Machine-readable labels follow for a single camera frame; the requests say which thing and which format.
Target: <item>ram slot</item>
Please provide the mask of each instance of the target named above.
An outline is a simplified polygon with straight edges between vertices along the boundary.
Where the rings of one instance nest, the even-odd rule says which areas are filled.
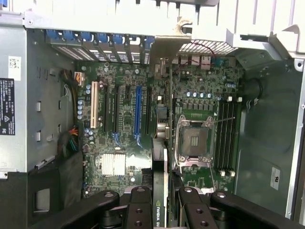
[[[224,113],[223,113],[223,119],[226,119],[228,117],[228,103],[224,103]],[[227,128],[228,128],[228,122],[222,121],[222,136],[221,136],[221,155],[220,155],[220,169],[224,170],[224,157],[226,154],[226,140],[227,140]]]
[[[229,156],[229,163],[230,163],[230,170],[234,170],[233,168],[233,156],[234,156],[234,145],[235,145],[235,139],[237,138],[237,116],[238,116],[238,112],[239,112],[239,108],[241,106],[241,103],[235,103],[234,104],[234,109],[233,109],[233,113],[234,113],[234,117],[235,119],[232,120],[232,145],[231,145],[231,154]]]
[[[119,107],[120,107],[120,86],[114,87],[114,100],[113,100],[113,133],[119,132]]]
[[[137,86],[136,98],[135,98],[134,138],[137,140],[137,144],[140,147],[142,147],[140,143],[141,100],[142,100],[142,87]]]
[[[145,117],[145,134],[149,134],[150,118],[152,112],[152,88],[147,88],[146,96],[146,117]]]
[[[108,117],[109,117],[109,88],[104,86],[104,118],[103,118],[103,128],[104,131],[108,131]]]
[[[99,83],[92,82],[91,84],[91,118],[90,127],[98,127],[98,111],[99,111]]]

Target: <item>metal bracket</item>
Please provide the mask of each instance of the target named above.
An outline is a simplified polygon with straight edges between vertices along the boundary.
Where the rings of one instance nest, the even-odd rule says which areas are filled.
[[[8,176],[9,176],[9,174],[8,174],[9,172],[15,173],[15,172],[17,172],[17,169],[15,169],[15,168],[0,168],[0,179],[7,180]]]
[[[191,36],[187,36],[182,32],[182,27],[187,24],[192,24],[189,19],[179,18],[176,27],[173,30],[173,35],[155,36],[155,41],[151,47],[150,53],[150,68],[152,72],[158,71],[156,64],[160,63],[161,68],[164,66],[164,60],[169,63],[176,57],[181,47],[191,42]]]
[[[278,33],[271,32],[269,42],[284,59],[305,59],[305,36],[302,35],[304,31],[304,25],[292,25]]]

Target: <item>circuit board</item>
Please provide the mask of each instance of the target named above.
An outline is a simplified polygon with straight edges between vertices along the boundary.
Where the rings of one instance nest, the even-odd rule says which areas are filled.
[[[77,71],[85,74],[78,117],[85,132],[83,196],[105,189],[122,195],[127,187],[141,185],[141,170],[151,167],[154,107],[165,81],[155,80],[148,66],[80,62]],[[100,87],[97,128],[90,128],[92,82]]]
[[[155,78],[148,66],[77,63],[76,71],[84,73],[78,98],[78,119],[84,128],[83,197],[105,189],[122,195],[126,188],[142,184],[142,169],[151,167],[152,138],[157,137],[160,118],[157,110],[161,110],[160,103],[168,100],[169,85],[173,87],[174,131],[181,115],[197,121],[208,117],[218,120],[220,101],[237,97],[244,72],[240,66],[229,65],[226,58],[216,63],[220,64],[211,65],[208,70],[173,65],[172,83],[168,78]],[[96,128],[91,128],[92,82],[99,85]],[[183,182],[200,189],[216,187],[232,192],[234,177],[220,176],[213,169],[217,126],[207,131],[210,166],[182,167]]]
[[[220,132],[221,129],[218,125],[218,121],[224,123],[227,130],[235,125],[238,129],[240,123],[241,103],[236,107],[236,117],[234,117],[234,123],[231,119],[233,115],[228,115],[228,121],[219,120],[219,104],[223,100],[227,100],[229,97],[232,100],[237,100],[239,90],[239,80],[243,77],[244,71],[238,63],[232,64],[231,58],[218,58],[214,60],[214,64],[209,66],[207,70],[202,70],[199,66],[187,65],[184,67],[176,68],[173,71],[173,94],[174,94],[174,124],[173,128],[176,130],[179,117],[185,116],[187,120],[194,120],[195,122],[205,121],[208,118],[213,119],[214,128],[208,129],[206,137],[206,145],[202,146],[200,155],[205,152],[204,157],[209,163],[205,163],[205,167],[199,166],[181,166],[180,172],[182,174],[183,183],[186,186],[197,187],[201,190],[213,188],[224,189],[226,191],[233,192],[234,189],[234,177],[229,174],[221,176],[217,169],[214,169],[214,159],[216,157],[215,150],[217,145],[222,141],[221,136],[217,135],[217,129]],[[237,157],[237,145],[238,138],[234,139],[232,145],[232,161],[234,167],[234,161]],[[183,148],[182,145],[178,145],[179,148],[185,151],[188,148]],[[196,148],[192,148],[192,154],[194,155]]]

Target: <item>chipset heatsink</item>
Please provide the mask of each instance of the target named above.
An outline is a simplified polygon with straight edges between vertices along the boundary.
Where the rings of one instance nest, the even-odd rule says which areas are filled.
[[[125,175],[125,154],[103,154],[100,159],[101,174],[103,176],[124,176]]]

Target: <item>pcie slot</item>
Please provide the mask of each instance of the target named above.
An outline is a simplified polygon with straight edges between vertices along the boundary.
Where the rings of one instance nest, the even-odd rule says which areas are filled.
[[[91,118],[90,127],[98,127],[98,111],[99,111],[99,83],[92,82],[91,84]]]
[[[134,118],[134,138],[137,141],[138,146],[142,147],[140,142],[140,121],[141,121],[141,100],[142,100],[142,87],[136,87],[136,98],[135,98],[135,118]]]
[[[104,119],[103,119],[103,128],[104,131],[108,131],[108,117],[109,117],[109,88],[104,86]]]
[[[114,87],[114,101],[113,101],[113,127],[114,133],[119,132],[119,107],[120,107],[120,86]]]
[[[146,96],[146,117],[145,117],[145,134],[149,134],[150,117],[152,112],[152,88],[147,88]]]

